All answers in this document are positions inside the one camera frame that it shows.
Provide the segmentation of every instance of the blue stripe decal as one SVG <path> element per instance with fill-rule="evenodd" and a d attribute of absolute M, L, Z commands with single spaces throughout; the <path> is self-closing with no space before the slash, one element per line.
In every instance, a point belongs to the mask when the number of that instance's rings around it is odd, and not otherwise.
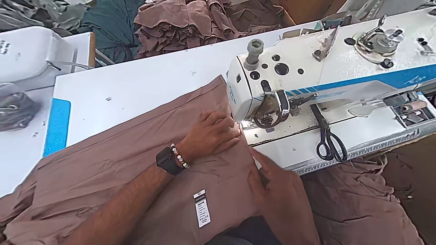
<path fill-rule="evenodd" d="M 316 89 L 314 89 L 313 87 L 310 87 L 310 88 L 306 88 L 307 90 L 309 90 L 310 92 L 316 92 L 317 90 Z"/>
<path fill-rule="evenodd" d="M 292 91 L 292 93 L 294 93 L 294 94 L 296 94 L 296 95 L 301 95 L 301 93 L 298 92 L 298 90 L 291 90 L 291 91 Z"/>
<path fill-rule="evenodd" d="M 401 71 L 386 72 L 369 77 L 355 78 L 341 82 L 333 82 L 314 86 L 315 89 L 326 90 L 362 82 L 381 81 L 394 88 L 405 88 L 436 78 L 436 65 L 427 65 Z"/>
<path fill-rule="evenodd" d="M 309 93 L 309 91 L 305 90 L 304 88 L 300 88 L 298 91 L 302 92 L 303 94 Z"/>
<path fill-rule="evenodd" d="M 67 146 L 70 111 L 71 102 L 62 99 L 52 99 L 42 157 L 60 151 Z"/>

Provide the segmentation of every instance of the smartwatch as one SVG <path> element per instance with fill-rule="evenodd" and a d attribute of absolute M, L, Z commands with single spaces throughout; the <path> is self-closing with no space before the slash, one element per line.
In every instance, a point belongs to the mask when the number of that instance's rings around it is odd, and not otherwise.
<path fill-rule="evenodd" d="M 161 150 L 156 155 L 156 165 L 172 175 L 178 175 L 185 169 L 177 165 L 175 154 L 169 147 Z"/>

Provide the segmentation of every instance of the blue edge strip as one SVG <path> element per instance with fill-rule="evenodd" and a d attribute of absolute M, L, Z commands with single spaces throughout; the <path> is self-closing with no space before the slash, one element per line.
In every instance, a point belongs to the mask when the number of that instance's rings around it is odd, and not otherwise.
<path fill-rule="evenodd" d="M 42 157 L 60 151 L 67 146 L 70 111 L 71 102 L 62 99 L 52 99 Z"/>

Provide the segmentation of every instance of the hand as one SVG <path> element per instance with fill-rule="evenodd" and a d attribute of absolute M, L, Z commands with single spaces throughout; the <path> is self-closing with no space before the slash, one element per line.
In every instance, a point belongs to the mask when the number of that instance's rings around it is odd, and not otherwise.
<path fill-rule="evenodd" d="M 234 127 L 235 122 L 224 112 L 202 112 L 176 148 L 187 163 L 220 153 L 239 142 L 241 130 Z"/>
<path fill-rule="evenodd" d="M 298 174 L 283 170 L 253 148 L 250 152 L 262 168 L 258 171 L 253 164 L 248 184 L 255 204 L 276 237 L 283 245 L 320 244 L 309 200 Z M 269 181 L 266 187 L 259 173 Z"/>

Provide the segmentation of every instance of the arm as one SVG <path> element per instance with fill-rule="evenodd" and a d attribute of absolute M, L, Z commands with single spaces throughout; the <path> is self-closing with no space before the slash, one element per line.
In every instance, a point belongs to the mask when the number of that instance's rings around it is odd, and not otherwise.
<path fill-rule="evenodd" d="M 262 168 L 253 165 L 248 184 L 263 217 L 283 245 L 320 245 L 312 210 L 301 178 L 283 170 L 268 157 L 250 148 Z M 264 187 L 260 174 L 268 181 Z"/>
<path fill-rule="evenodd" d="M 222 112 L 203 112 L 176 148 L 188 163 L 224 151 L 239 141 L 239 129 L 230 130 L 234 124 Z M 73 231 L 64 245 L 120 244 L 173 178 L 156 165 L 149 167 Z"/>

